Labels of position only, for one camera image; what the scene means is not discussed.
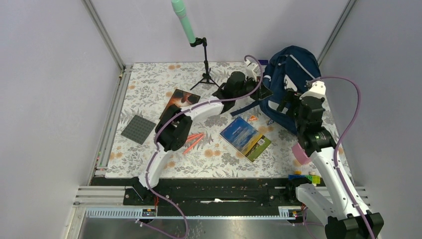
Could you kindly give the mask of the blue Animal Farm book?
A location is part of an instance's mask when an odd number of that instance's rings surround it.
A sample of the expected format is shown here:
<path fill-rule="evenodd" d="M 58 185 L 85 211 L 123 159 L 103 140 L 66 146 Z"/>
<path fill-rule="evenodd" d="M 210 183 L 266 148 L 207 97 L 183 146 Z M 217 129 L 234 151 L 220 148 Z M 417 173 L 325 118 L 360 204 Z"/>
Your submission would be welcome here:
<path fill-rule="evenodd" d="M 254 162 L 272 143 L 270 139 L 240 117 L 224 128 L 220 136 L 251 162 Z"/>

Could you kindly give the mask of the navy blue backpack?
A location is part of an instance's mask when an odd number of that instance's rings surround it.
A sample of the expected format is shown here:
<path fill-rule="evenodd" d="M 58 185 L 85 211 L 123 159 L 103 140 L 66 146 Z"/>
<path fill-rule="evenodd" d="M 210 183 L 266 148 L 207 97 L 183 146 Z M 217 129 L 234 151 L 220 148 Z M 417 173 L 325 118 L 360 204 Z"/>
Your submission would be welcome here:
<path fill-rule="evenodd" d="M 301 94 L 306 92 L 306 82 L 320 76 L 317 59 L 311 52 L 299 46 L 288 46 L 269 60 L 263 73 L 261 86 L 269 89 L 272 95 L 263 100 L 254 101 L 230 114 L 234 117 L 259 106 L 260 110 L 271 120 L 292 134 L 297 134 L 294 120 L 286 115 L 290 105 L 286 104 L 280 107 L 282 99 L 288 90 Z"/>

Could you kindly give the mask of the Three Days to See book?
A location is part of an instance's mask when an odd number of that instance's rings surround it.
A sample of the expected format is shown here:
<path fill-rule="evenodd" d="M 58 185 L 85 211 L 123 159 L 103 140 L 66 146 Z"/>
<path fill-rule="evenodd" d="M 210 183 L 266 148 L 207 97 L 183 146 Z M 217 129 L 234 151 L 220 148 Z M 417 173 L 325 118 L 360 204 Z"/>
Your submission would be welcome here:
<path fill-rule="evenodd" d="M 168 109 L 169 106 L 175 105 L 177 107 L 187 107 L 199 102 L 201 96 L 186 92 L 180 89 L 176 89 L 172 96 L 170 97 L 168 103 L 166 104 L 162 114 L 160 115 L 159 119 L 162 118 L 165 111 Z"/>

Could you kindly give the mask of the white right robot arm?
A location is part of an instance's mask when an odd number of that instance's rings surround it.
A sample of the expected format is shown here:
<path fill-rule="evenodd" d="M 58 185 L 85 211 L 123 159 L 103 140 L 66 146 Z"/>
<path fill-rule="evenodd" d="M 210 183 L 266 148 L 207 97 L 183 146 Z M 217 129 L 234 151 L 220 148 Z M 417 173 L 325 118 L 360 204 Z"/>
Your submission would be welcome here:
<path fill-rule="evenodd" d="M 338 144 L 322 126 L 323 96 L 302 96 L 288 90 L 281 106 L 289 105 L 287 115 L 294 119 L 298 144 L 292 151 L 301 163 L 311 161 L 322 176 L 330 199 L 308 179 L 293 179 L 286 187 L 288 203 L 303 203 L 324 226 L 328 239 L 376 239 L 384 225 L 380 213 L 371 212 L 353 186 L 341 161 Z"/>

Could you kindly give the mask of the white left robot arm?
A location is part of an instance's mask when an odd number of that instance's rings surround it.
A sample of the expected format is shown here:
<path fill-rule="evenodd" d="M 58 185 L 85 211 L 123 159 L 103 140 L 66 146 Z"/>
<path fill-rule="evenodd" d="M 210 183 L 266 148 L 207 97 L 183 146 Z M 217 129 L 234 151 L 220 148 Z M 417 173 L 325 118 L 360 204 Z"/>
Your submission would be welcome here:
<path fill-rule="evenodd" d="M 138 176 L 139 183 L 133 185 L 135 198 L 144 205 L 154 200 L 153 188 L 159 183 L 161 172 L 173 152 L 178 151 L 187 141 L 192 124 L 227 112 L 235 102 L 256 94 L 264 79 L 245 76 L 242 72 L 232 72 L 212 96 L 188 107 L 171 105 L 165 110 L 155 129 L 155 149 L 144 173 Z"/>

